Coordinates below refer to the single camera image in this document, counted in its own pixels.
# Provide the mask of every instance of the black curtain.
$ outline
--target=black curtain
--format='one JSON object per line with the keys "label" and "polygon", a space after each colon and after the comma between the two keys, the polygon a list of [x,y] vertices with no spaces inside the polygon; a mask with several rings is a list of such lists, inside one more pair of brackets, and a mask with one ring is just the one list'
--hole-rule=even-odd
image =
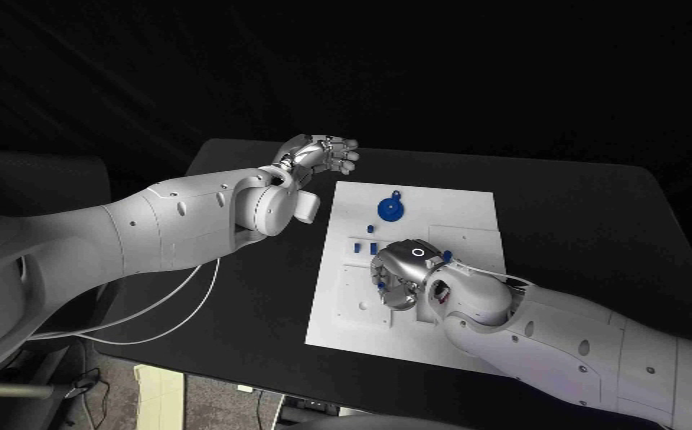
{"label": "black curtain", "polygon": [[0,0],[2,146],[114,199],[209,138],[638,165],[692,224],[688,0]]}

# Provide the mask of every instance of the blue object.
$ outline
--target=blue object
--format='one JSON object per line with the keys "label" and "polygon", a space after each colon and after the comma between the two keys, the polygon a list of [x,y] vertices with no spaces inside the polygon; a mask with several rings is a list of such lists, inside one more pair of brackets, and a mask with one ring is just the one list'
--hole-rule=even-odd
{"label": "blue object", "polygon": [[378,215],[382,220],[395,222],[404,216],[404,204],[401,203],[401,192],[393,192],[393,198],[385,198],[378,205]]}

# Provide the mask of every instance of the black table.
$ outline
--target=black table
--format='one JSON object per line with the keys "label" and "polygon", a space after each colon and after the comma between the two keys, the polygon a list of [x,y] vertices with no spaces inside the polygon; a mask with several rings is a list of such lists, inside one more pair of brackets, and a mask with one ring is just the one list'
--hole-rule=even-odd
{"label": "black table", "polygon": [[[270,164],[280,142],[209,140],[188,175]],[[505,377],[305,344],[338,180],[493,192],[508,273],[692,338],[692,251],[652,174],[642,168],[512,158],[359,150],[349,176],[325,172],[313,225],[222,259],[212,295],[165,338],[98,351],[159,367],[375,413],[475,428],[659,428],[576,407]],[[107,321],[162,298],[189,271],[123,281]],[[100,332],[132,341],[169,329],[207,293],[214,263],[147,316]]]}

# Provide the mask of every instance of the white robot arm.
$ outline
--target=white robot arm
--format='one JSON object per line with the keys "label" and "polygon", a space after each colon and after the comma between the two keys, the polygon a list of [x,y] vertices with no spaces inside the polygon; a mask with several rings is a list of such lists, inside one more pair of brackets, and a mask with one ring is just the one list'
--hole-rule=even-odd
{"label": "white robot arm", "polygon": [[371,274],[382,303],[429,305],[455,346],[566,402],[692,429],[692,342],[444,257],[423,240],[380,251]]}
{"label": "white robot arm", "polygon": [[176,178],[109,205],[0,217],[0,361],[62,305],[129,275],[189,269],[282,233],[320,205],[313,174],[345,175],[355,140],[299,135],[271,165]]}

